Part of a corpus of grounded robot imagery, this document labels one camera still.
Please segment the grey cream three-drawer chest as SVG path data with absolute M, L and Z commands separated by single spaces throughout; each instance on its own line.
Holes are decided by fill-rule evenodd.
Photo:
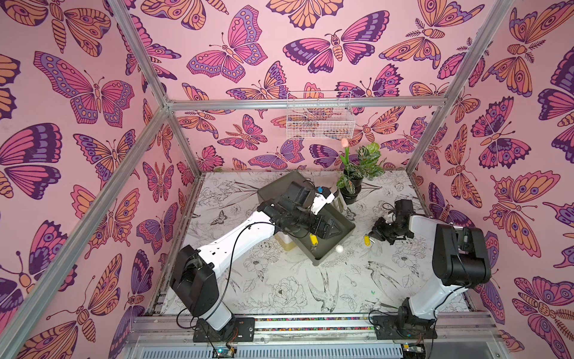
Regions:
M 275 200 L 280 198 L 288 190 L 288 187 L 292 182 L 297 183 L 300 186 L 312 189 L 315 188 L 312 182 L 306 179 L 298 171 L 290 171 L 285 173 L 280 173 L 280 176 L 273 182 L 263 186 L 257 191 L 258 200 L 260 203 L 266 200 Z M 276 241 L 283 247 L 285 251 L 291 251 L 297 247 L 296 239 L 300 236 L 304 236 L 306 233 L 306 228 L 304 227 L 290 227 L 288 233 L 277 232 L 274 237 Z

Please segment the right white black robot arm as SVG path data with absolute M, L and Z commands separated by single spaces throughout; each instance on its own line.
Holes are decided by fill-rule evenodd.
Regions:
M 390 215 L 380 217 L 366 235 L 390 245 L 416 236 L 433 242 L 433 275 L 415 296 L 404 300 L 397 324 L 429 328 L 455 296 L 490 281 L 490 257 L 481 229 L 419 215 L 411 200 L 397 200 Z

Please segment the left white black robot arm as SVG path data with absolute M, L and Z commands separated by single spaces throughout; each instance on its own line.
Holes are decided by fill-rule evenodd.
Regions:
M 234 315 L 224 304 L 227 289 L 219 290 L 218 279 L 227 274 L 235 259 L 278 232 L 302 229 L 312 244 L 332 239 L 341 228 L 321 211 L 335 200 L 329 188 L 309 188 L 291 182 L 287 190 L 260 203 L 244 222 L 214 242 L 195 249 L 186 245 L 176 255 L 170 288 L 185 309 L 215 331 L 231 326 Z

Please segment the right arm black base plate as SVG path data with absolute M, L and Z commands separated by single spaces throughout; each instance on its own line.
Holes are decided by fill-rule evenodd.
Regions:
M 409 325 L 399 323 L 396 315 L 373 312 L 368 318 L 378 340 L 435 340 L 438 338 L 434 324 Z

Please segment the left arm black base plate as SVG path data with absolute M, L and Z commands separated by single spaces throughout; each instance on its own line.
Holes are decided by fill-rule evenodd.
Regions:
M 199 319 L 195 326 L 194 343 L 253 342 L 256 320 L 253 317 L 233 317 L 222 329 L 215 330 L 206 320 Z

